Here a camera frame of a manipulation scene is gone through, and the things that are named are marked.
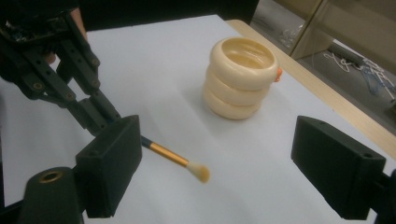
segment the white table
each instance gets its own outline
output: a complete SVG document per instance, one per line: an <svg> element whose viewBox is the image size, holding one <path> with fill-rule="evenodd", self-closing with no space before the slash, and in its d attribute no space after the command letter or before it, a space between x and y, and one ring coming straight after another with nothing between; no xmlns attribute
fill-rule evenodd
<svg viewBox="0 0 396 224"><path fill-rule="evenodd" d="M298 115L322 119L394 159L284 73L251 118L212 113L201 91L211 48L239 35L217 16L88 33L101 60L101 90L122 116L138 114L141 133L206 164L202 185L178 165L143 149L143 159L111 219L86 223L374 223L341 219L290 159ZM91 140L66 111L29 101L0 81L0 123L6 203L22 198L26 181L74 157Z"/></svg>

